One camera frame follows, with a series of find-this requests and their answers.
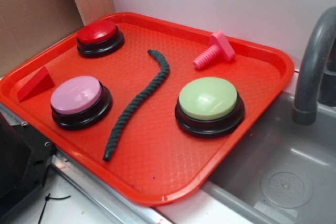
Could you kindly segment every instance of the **orange tray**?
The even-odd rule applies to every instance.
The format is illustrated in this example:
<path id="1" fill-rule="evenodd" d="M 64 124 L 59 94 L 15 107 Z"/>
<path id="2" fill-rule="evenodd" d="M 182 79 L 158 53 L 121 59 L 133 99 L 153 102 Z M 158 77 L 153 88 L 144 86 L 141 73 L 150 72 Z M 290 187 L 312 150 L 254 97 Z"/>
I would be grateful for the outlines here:
<path id="1" fill-rule="evenodd" d="M 285 53 L 234 38 L 228 38 L 237 53 L 231 62 L 218 58 L 196 70 L 193 59 L 207 49 L 210 32 L 133 13 L 101 19 L 115 22 L 124 33 L 121 49 L 101 58 L 84 58 L 77 51 L 74 33 L 6 75 L 0 81 L 0 102 L 61 151 L 139 204 L 163 205 L 199 189 L 294 73 Z M 106 163 L 102 160 L 105 145 L 118 116 L 160 71 L 148 49 L 163 54 L 170 74 L 134 113 L 111 161 Z M 19 103 L 17 91 L 43 66 L 55 87 Z M 112 110 L 85 130 L 62 130 L 51 118 L 51 94 L 61 83 L 82 75 L 97 78 L 110 90 Z M 230 135 L 212 140 L 182 132 L 174 115 L 180 90 L 190 81 L 208 76 L 230 81 L 246 106 L 242 124 Z"/>

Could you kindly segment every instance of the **green button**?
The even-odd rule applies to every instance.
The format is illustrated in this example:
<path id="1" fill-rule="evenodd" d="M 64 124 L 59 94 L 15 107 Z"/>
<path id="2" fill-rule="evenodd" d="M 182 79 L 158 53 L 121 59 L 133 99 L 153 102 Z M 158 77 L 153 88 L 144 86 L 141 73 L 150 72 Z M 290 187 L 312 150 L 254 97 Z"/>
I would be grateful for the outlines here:
<path id="1" fill-rule="evenodd" d="M 229 114 L 237 103 L 232 83 L 217 77 L 205 77 L 188 83 L 178 96 L 181 109 L 199 120 L 215 120 Z"/>

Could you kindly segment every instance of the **pink toy bolt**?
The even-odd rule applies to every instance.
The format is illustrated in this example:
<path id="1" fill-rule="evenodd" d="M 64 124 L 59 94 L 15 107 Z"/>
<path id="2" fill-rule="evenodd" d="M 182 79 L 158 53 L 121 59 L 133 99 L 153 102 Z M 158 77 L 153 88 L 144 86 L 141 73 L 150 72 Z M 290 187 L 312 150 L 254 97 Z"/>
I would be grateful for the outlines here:
<path id="1" fill-rule="evenodd" d="M 196 69 L 202 69 L 218 56 L 226 61 L 230 61 L 236 56 L 229 41 L 220 30 L 210 35 L 209 48 L 194 59 L 193 64 Z"/>

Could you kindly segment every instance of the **tray rim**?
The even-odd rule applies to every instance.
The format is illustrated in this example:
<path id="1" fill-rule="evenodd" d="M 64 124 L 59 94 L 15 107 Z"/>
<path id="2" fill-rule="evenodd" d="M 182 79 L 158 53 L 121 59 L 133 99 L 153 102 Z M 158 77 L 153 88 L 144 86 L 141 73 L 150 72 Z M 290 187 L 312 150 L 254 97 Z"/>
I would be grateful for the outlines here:
<path id="1" fill-rule="evenodd" d="M 115 13 L 111 15 L 104 16 L 100 19 L 97 19 L 96 21 L 104 20 L 104 19 L 111 19 L 114 18 L 116 20 L 116 23 L 128 23 L 128 24 L 134 24 L 134 20 L 137 20 L 138 22 L 141 21 L 141 25 L 137 24 L 140 27 L 145 27 L 153 30 L 162 32 L 162 33 L 172 33 L 173 31 L 174 36 L 184 38 L 184 35 L 193 35 L 195 38 L 197 38 L 198 43 L 201 44 L 208 44 L 208 38 L 211 34 L 211 32 L 179 25 L 176 23 L 160 20 L 157 18 L 152 18 L 140 14 L 135 13 Z M 29 114 L 22 106 L 19 106 L 19 104 L 16 104 L 13 100 L 11 100 L 9 97 L 4 95 L 4 89 L 9 86 L 13 87 L 19 80 L 26 77 L 27 75 L 31 74 L 33 71 L 39 69 L 44 64 L 48 63 L 52 59 L 56 58 L 59 54 L 65 52 L 66 50 L 63 50 L 64 48 L 69 47 L 70 45 L 73 46 L 74 44 L 74 38 L 77 36 L 77 32 L 74 32 L 73 34 L 69 35 L 65 39 L 61 40 L 60 42 L 54 44 L 53 46 L 49 47 L 45 51 L 39 53 L 35 57 L 31 58 L 30 60 L 24 62 L 22 65 L 18 66 L 17 68 L 10 71 L 8 74 L 6 74 L 2 80 L 0 80 L 0 102 L 7 106 L 11 111 L 13 111 L 15 114 L 17 114 L 19 117 L 24 119 L 27 122 L 34 121 L 34 116 Z M 45 127 L 44 125 L 32 125 L 36 127 L 39 131 L 41 131 L 43 134 L 45 134 L 50 139 L 57 139 L 58 143 L 62 144 L 62 148 L 60 148 L 61 151 L 67 153 L 71 158 L 76 160 L 80 165 L 84 166 L 86 169 L 88 169 L 90 172 L 94 173 L 96 176 L 98 176 L 102 181 L 107 183 L 109 186 L 113 187 L 117 191 L 119 191 L 123 196 L 127 197 L 129 200 L 136 202 L 138 204 L 147 205 L 147 206 L 159 206 L 159 205 L 166 205 L 169 203 L 172 203 L 186 195 L 192 194 L 194 191 L 198 190 L 203 182 L 208 178 L 210 173 L 216 168 L 216 166 L 225 158 L 227 153 L 230 152 L 230 150 L 235 146 L 235 144 L 243 137 L 243 135 L 247 132 L 247 130 L 254 124 L 254 122 L 262 115 L 262 113 L 268 108 L 268 106 L 272 103 L 272 101 L 278 96 L 278 94 L 282 91 L 282 89 L 285 87 L 285 85 L 291 80 L 295 68 L 293 61 L 290 59 L 290 57 L 285 54 L 284 52 L 271 48 L 268 46 L 256 44 L 254 42 L 249 42 L 237 38 L 227 37 L 229 42 L 233 45 L 234 44 L 240 44 L 244 45 L 251 50 L 262 50 L 266 51 L 268 53 L 272 53 L 277 57 L 264 57 L 262 61 L 268 62 L 273 66 L 276 66 L 276 63 L 281 63 L 283 65 L 283 68 L 281 70 L 278 69 L 280 73 L 280 81 L 275 85 L 275 88 L 268 93 L 267 96 L 264 97 L 263 102 L 259 103 L 253 111 L 250 113 L 250 115 L 243 120 L 241 125 L 235 130 L 229 138 L 226 140 L 226 143 L 229 142 L 230 149 L 228 150 L 227 146 L 222 145 L 212 156 L 212 158 L 209 160 L 207 164 L 204 165 L 204 167 L 195 175 L 194 178 L 190 180 L 190 182 L 180 188 L 176 191 L 173 191 L 169 194 L 165 195 L 149 195 L 144 194 L 136 188 L 131 187 L 127 182 L 125 182 L 122 178 L 119 176 L 116 176 L 111 171 L 107 170 L 105 166 L 100 166 L 96 163 L 96 161 L 85 158 L 83 156 L 76 156 L 74 155 L 74 151 L 67 152 L 64 149 L 70 148 L 71 150 L 78 149 L 76 146 L 74 146 L 71 143 L 68 143 L 67 141 L 62 139 L 62 136 L 57 134 L 54 130 Z M 33 71 L 25 71 L 27 68 L 30 67 L 30 70 L 34 69 Z"/>

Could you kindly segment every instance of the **sink basin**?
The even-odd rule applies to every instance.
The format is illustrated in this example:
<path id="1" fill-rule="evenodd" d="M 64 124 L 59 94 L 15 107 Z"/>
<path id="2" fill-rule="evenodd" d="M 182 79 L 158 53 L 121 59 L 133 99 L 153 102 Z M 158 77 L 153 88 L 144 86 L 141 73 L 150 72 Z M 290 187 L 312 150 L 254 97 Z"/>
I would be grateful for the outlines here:
<path id="1" fill-rule="evenodd" d="M 315 124 L 301 126 L 292 102 L 280 94 L 211 174 L 218 189 L 208 193 L 255 223 L 335 223 L 336 110 L 319 105 Z"/>

